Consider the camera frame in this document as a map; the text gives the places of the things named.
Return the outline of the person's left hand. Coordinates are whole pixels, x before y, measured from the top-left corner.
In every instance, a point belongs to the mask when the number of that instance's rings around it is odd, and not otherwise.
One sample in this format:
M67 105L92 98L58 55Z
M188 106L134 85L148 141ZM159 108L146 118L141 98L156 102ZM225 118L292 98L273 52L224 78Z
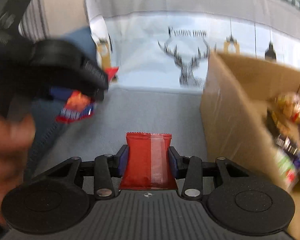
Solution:
M19 122L0 116L0 225L5 227L2 215L3 198L23 182L27 152L31 147L36 127L30 114Z

